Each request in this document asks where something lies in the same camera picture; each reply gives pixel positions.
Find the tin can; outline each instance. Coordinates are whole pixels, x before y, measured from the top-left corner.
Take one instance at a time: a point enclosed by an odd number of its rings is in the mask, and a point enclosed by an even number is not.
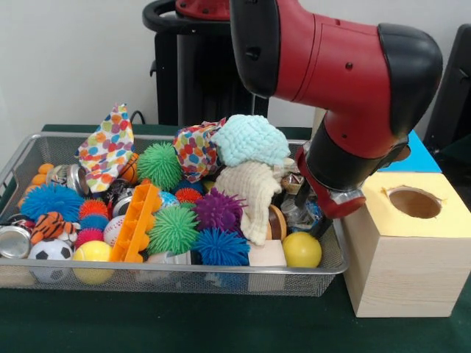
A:
[[[78,164],[62,164],[48,172],[46,183],[53,182],[66,186],[83,197],[90,194],[90,188],[85,179],[86,174],[85,169]]]
[[[113,218],[119,215],[125,215],[129,207],[134,189],[131,184],[124,179],[117,179],[111,183],[108,190],[102,194],[105,204],[112,210]]]
[[[8,259],[24,259],[29,254],[31,233],[21,227],[0,228],[0,255]]]
[[[20,227],[27,230],[30,234],[32,230],[35,228],[35,222],[29,218],[27,215],[22,215],[21,213],[17,213],[16,215],[12,215],[8,218],[7,223],[10,226]]]

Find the crocheted cloth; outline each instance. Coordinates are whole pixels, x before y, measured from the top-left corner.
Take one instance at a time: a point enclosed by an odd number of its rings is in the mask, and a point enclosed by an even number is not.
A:
[[[222,162],[235,167],[248,160],[282,165],[289,156],[288,141],[261,115],[233,115],[211,138]]]
[[[263,245],[269,223],[269,205],[273,195],[281,192],[273,170],[267,164],[245,162],[225,168],[214,186],[219,192],[245,200],[241,230],[245,238],[256,245]]]

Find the colorful polka dot cloth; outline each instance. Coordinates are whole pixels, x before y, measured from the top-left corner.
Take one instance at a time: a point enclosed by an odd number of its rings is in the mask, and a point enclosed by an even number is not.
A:
[[[125,104],[115,105],[98,129],[80,145],[75,157],[87,171],[92,193],[106,191],[134,152],[134,134]]]
[[[221,168],[216,145],[210,139],[224,124],[225,118],[217,123],[204,121],[201,125],[186,127],[177,133],[174,148],[189,182],[197,182]]]

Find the box with hole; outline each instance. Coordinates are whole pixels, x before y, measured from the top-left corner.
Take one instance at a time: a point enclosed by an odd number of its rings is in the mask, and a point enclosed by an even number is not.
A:
[[[471,214],[440,173],[378,172],[342,223],[358,317],[444,317],[471,269]]]

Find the metal basket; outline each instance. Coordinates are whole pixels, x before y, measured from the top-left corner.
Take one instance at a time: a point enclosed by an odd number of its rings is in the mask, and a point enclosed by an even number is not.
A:
[[[18,212],[17,203],[43,163],[72,164],[74,152],[89,134],[42,132],[27,138],[0,173],[0,195],[4,223]],[[156,141],[171,136],[136,135],[135,148],[141,153]],[[304,141],[290,141],[291,155]],[[348,267],[347,250],[340,223],[320,239],[323,255],[318,268],[228,267],[206,265],[158,265],[142,263],[97,263],[54,260],[0,259],[0,288],[59,290],[114,290],[172,293],[230,293],[276,296],[321,296],[336,274]],[[108,281],[88,285],[76,278]],[[50,278],[51,283],[38,278]]]

